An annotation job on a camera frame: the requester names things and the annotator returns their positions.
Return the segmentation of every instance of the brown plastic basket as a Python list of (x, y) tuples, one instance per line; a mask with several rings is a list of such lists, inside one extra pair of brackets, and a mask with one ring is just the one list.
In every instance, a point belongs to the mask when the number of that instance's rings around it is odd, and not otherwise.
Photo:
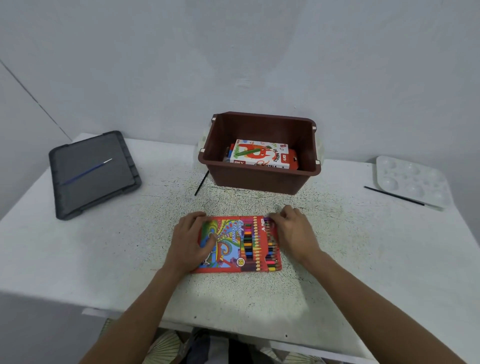
[[(205, 146), (198, 154), (219, 186), (296, 194), (320, 173), (313, 120), (289, 116), (224, 112), (212, 117)], [(225, 150), (237, 139), (285, 143), (297, 152), (298, 170), (223, 162)]]

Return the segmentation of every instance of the white paint palette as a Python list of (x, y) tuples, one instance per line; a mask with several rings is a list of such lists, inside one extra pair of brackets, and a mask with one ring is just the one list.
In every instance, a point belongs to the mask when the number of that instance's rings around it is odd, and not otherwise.
[(377, 182), (384, 191), (425, 204), (438, 207), (452, 204), (452, 194), (445, 175), (418, 163), (379, 156)]

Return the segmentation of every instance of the colored pencil box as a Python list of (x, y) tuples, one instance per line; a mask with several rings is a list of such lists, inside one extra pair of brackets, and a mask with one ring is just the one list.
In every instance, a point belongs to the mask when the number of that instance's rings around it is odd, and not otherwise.
[(275, 222), (264, 216), (214, 217), (202, 226), (199, 245), (216, 244), (193, 273), (269, 272), (282, 269)]

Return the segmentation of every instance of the black stick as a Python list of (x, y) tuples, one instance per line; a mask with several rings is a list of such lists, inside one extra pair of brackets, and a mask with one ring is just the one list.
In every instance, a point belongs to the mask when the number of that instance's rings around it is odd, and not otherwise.
[(205, 177), (204, 177), (204, 179), (202, 179), (202, 181), (200, 182), (200, 186), (198, 186), (197, 191), (195, 192), (194, 196), (197, 196), (198, 191), (200, 191), (200, 187), (202, 187), (202, 184), (204, 183), (205, 178), (207, 178), (207, 176), (208, 176), (209, 173), (210, 173), (209, 170), (207, 171), (207, 173), (205, 173)]
[(409, 201), (409, 202), (413, 202), (414, 204), (417, 204), (417, 205), (422, 205), (422, 206), (425, 206), (424, 203), (422, 202), (418, 202), (418, 201), (415, 201), (415, 200), (411, 200), (409, 198), (406, 198), (406, 197), (403, 197), (403, 196), (399, 196), (397, 194), (391, 194), (390, 192), (385, 192), (385, 191), (380, 191), (380, 190), (376, 190), (374, 188), (371, 188), (371, 187), (367, 187), (367, 186), (364, 186), (365, 188), (368, 188), (369, 190), (372, 190), (372, 191), (377, 191), (377, 192), (380, 192), (381, 194), (387, 194), (389, 196), (393, 196), (393, 197), (396, 197), (396, 198), (401, 198), (402, 200), (405, 200), (405, 201)]

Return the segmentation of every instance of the finger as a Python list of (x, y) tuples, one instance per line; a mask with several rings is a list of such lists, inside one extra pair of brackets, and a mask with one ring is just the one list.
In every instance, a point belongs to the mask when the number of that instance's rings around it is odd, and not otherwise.
[(185, 215), (184, 217), (182, 217), (182, 219), (184, 219), (181, 225), (182, 228), (189, 230), (192, 227), (192, 224), (197, 217), (205, 216), (205, 215), (206, 213), (204, 213), (203, 211), (195, 211), (195, 212), (191, 212), (188, 215)]
[(274, 213), (274, 214), (270, 214), (270, 215), (268, 215), (268, 216), (269, 216), (273, 221), (275, 221), (278, 226), (283, 226), (283, 224), (284, 224), (285, 221), (286, 221), (285, 218), (282, 217), (282, 216), (281, 216), (279, 213), (277, 213), (277, 212)]
[(210, 221), (211, 218), (208, 216), (198, 216), (195, 219), (195, 222), (192, 224), (192, 227), (190, 228), (190, 231), (193, 232), (199, 232), (200, 229), (202, 228), (202, 225), (206, 223), (207, 221)]
[(290, 205), (285, 205), (285, 207), (282, 209), (282, 212), (285, 214), (287, 219), (294, 218), (297, 215)]
[(200, 258), (202, 259), (202, 261), (205, 260), (208, 257), (208, 255), (212, 252), (213, 247), (216, 244), (216, 240), (217, 240), (217, 235), (213, 233), (210, 234), (210, 237), (208, 238), (207, 243), (200, 250)]

